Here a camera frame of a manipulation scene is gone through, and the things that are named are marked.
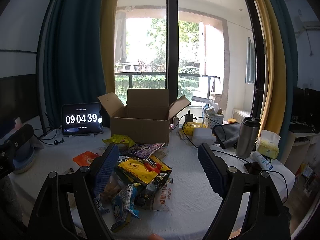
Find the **operator thumb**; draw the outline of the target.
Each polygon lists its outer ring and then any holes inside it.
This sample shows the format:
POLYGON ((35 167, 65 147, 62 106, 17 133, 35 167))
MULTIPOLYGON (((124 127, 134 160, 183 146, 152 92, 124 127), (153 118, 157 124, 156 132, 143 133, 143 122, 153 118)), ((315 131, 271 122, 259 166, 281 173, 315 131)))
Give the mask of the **operator thumb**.
POLYGON ((152 233, 149 237, 148 240, 165 240, 163 237, 156 233, 152 233))

